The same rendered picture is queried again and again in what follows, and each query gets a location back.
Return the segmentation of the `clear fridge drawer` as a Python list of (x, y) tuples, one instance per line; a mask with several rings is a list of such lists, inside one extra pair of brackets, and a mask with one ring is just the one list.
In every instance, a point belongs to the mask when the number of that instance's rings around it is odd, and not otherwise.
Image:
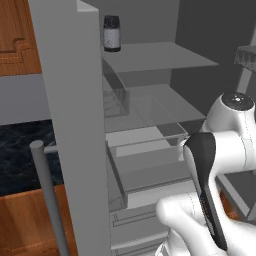
[(129, 112), (105, 120), (106, 140), (114, 156), (129, 157), (177, 147), (187, 132), (153, 96), (130, 99)]

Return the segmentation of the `grey fridge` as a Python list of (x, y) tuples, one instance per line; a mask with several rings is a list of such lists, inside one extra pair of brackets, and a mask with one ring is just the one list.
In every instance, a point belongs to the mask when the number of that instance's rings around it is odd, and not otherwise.
[(234, 62), (256, 0), (83, 1), (121, 20), (122, 48), (103, 56), (111, 256), (153, 256), (168, 232), (156, 201), (194, 189), (179, 143), (223, 92), (256, 100)]

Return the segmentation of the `grey fridge door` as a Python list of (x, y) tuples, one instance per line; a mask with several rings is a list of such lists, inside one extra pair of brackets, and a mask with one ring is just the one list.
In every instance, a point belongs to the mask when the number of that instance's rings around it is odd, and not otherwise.
[(99, 10), (29, 0), (79, 256), (111, 256)]

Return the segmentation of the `dark jar with grey label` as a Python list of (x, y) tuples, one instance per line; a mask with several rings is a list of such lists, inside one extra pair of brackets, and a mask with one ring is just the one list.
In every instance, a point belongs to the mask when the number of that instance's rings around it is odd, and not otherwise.
[(116, 15), (104, 17), (103, 45), (106, 52), (119, 52), (121, 50), (120, 19)]

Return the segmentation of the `wooden base cupboard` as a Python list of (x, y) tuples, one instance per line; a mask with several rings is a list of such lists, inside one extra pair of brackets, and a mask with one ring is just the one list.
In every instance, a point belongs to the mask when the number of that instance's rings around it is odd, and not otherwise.
[(0, 256), (60, 256), (41, 189), (0, 197)]

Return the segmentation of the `wooden wall cupboard door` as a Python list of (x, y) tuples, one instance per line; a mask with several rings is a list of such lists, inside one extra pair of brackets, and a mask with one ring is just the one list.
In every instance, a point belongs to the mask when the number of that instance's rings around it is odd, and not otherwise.
[(41, 72), (28, 0), (0, 0), (0, 76)]

